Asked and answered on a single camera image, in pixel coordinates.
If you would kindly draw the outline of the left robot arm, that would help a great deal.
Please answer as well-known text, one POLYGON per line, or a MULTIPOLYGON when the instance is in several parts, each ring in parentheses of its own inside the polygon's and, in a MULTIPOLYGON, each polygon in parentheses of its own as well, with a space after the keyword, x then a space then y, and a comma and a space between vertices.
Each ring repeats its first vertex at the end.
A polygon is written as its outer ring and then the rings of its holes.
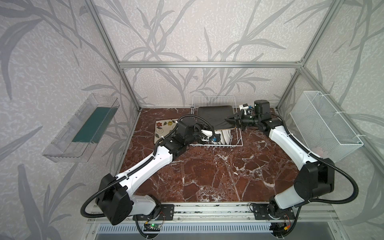
POLYGON ((202 117, 181 116, 176 126, 156 141, 153 152, 146 158, 116 176, 105 175, 99 190, 83 203, 81 215, 88 219, 106 217, 114 226, 131 216, 157 218, 161 202, 149 195, 136 196, 137 189, 158 170, 185 153, 190 144, 213 143, 220 139, 220 134, 202 117))

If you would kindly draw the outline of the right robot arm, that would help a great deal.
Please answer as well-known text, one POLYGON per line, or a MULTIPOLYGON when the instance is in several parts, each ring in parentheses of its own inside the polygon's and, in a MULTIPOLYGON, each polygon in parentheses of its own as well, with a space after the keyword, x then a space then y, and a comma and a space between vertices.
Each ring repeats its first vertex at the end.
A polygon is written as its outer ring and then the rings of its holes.
POLYGON ((357 182, 345 171, 335 166, 329 158, 321 158, 305 147, 287 128, 286 122, 278 114, 271 112, 270 103, 257 100, 247 114, 246 107, 227 117, 226 121, 237 128, 257 127, 279 145, 291 158, 299 173, 291 187, 270 198, 267 212, 273 219, 281 218, 293 207, 317 202, 333 205, 343 205, 354 201, 359 194, 357 182), (344 176, 352 185, 352 194, 342 200, 325 200, 321 196, 334 191, 335 173, 344 176))

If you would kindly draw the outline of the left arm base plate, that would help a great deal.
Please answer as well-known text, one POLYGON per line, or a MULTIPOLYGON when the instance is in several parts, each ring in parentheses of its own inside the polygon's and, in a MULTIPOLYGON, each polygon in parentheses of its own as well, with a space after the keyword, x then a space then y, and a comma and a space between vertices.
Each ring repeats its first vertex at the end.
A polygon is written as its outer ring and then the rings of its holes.
POLYGON ((172 221, 174 218, 175 205, 161 204, 154 208, 149 215, 136 215, 133 220, 138 221, 172 221))

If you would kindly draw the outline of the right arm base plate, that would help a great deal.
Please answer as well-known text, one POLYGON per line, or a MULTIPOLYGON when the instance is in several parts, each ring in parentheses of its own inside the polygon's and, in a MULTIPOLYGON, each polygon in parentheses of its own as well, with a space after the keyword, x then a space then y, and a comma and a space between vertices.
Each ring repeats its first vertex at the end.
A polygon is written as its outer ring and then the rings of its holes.
POLYGON ((269 208, 269 204, 257 204, 251 203, 249 205, 250 211, 254 214, 255 220, 295 220, 295 213, 292 208, 285 210, 278 209, 277 211, 274 208, 269 208))

